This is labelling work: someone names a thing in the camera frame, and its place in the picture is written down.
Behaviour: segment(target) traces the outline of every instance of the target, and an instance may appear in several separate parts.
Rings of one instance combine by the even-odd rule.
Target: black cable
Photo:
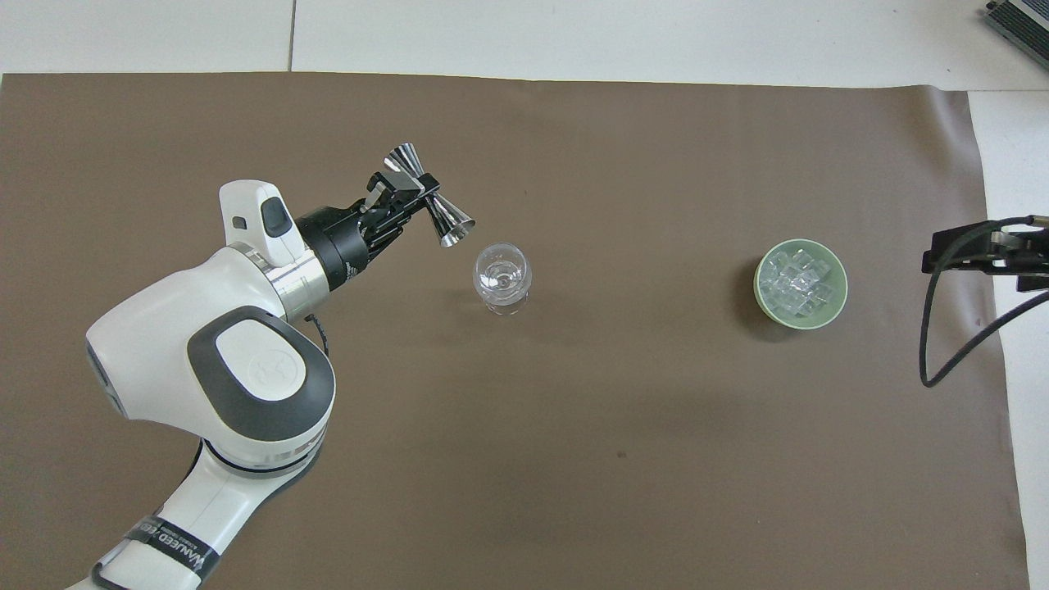
[[[925,307],[922,309],[922,317],[921,317],[921,339],[919,342],[919,352],[918,352],[918,370],[921,373],[922,385],[925,385],[926,387],[933,387],[934,385],[942,381],[943,378],[946,377],[947,374],[950,373],[951,370],[954,370],[955,366],[958,365],[958,363],[962,362],[962,359],[964,359],[966,355],[972,352],[972,349],[977,347],[980,344],[980,342],[986,340],[988,336],[997,332],[1000,328],[1002,328],[1006,323],[1009,323],[1013,319],[1020,317],[1021,314],[1031,310],[1036,305],[1049,301],[1049,291],[1047,291],[1036,297],[1032,297],[1027,301],[1024,301],[1023,303],[1016,305],[1012,310],[1009,310],[1009,312],[1002,315],[1002,317],[987,324],[987,328],[981,330],[979,334],[973,336],[968,342],[965,343],[964,346],[962,346],[957,353],[955,353],[955,356],[950,357],[950,360],[948,360],[946,364],[944,364],[943,367],[941,367],[940,371],[938,371],[937,374],[933,376],[932,379],[928,378],[928,366],[926,364],[926,359],[925,359],[925,355],[928,347],[928,322],[929,322],[929,315],[932,314],[933,311],[933,295],[936,293],[937,282],[940,281],[940,273],[942,273],[946,269],[947,265],[950,264],[950,260],[951,258],[954,258],[955,254],[957,254],[958,251],[961,250],[963,246],[972,241],[973,239],[989,234],[991,232],[998,231],[1006,226],[1020,226],[1020,225],[1030,226],[1032,225],[1033,222],[1034,222],[1034,216],[1028,215],[1026,217],[1008,217],[1006,219],[999,219],[997,222],[987,222],[985,224],[982,224],[981,226],[965,232],[964,234],[956,238],[954,241],[951,241],[950,246],[947,247],[943,255],[940,256],[940,258],[936,261],[936,266],[933,269],[933,276],[930,276],[928,279],[928,289],[925,291]]]
[[[314,325],[317,326],[317,332],[320,333],[321,335],[321,345],[324,346],[324,356],[326,357],[331,356],[327,352],[327,334],[325,334],[324,329],[321,328],[321,320],[317,319],[317,316],[314,314],[309,314],[302,319],[314,322]]]

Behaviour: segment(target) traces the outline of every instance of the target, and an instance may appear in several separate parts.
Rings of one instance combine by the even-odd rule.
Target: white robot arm
[[[72,588],[193,589],[263,502],[314,465],[335,401],[327,357],[290,321],[309,315],[426,208],[442,245],[474,222],[436,191],[411,144],[369,194],[293,222],[277,188],[219,190],[227,246],[113,308],[87,332],[113,407],[200,437],[193,466]]]

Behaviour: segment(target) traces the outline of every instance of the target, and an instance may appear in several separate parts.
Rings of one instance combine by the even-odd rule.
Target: bowl
[[[830,271],[828,271],[827,275],[821,279],[821,282],[835,290],[834,297],[822,307],[816,309],[812,315],[809,316],[791,314],[782,308],[775,310],[769,309],[769,305],[765,301],[765,297],[762,294],[762,290],[758,288],[758,275],[761,275],[762,267],[764,267],[766,262],[768,262],[778,252],[784,252],[790,256],[799,249],[804,249],[806,252],[811,254],[813,258],[823,260],[830,266]],[[788,239],[773,246],[765,254],[765,256],[762,257],[762,261],[757,265],[757,269],[754,270],[754,298],[757,299],[757,305],[762,308],[765,315],[772,318],[772,320],[776,323],[782,323],[783,325],[793,328],[794,330],[815,330],[834,321],[834,318],[838,317],[838,314],[840,314],[841,310],[844,309],[845,299],[849,298],[849,277],[845,275],[845,268],[841,265],[841,260],[839,260],[838,257],[834,255],[834,252],[831,252],[828,247],[811,239]]]

